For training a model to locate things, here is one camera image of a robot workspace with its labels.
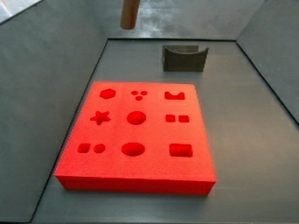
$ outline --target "square hole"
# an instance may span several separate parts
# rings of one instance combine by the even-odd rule
[[[169,144],[169,153],[172,157],[192,157],[192,146],[184,143],[171,143]]]
[[[188,123],[189,117],[187,115],[179,115],[179,122],[180,123]]]
[[[164,119],[168,123],[175,123],[175,115],[165,115]]]

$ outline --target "gray table surface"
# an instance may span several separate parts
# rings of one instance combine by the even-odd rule
[[[203,73],[164,73],[176,44],[209,47]],[[235,42],[109,40],[93,81],[196,86],[219,182],[200,197],[72,192],[50,177],[33,223],[299,221],[297,126]]]

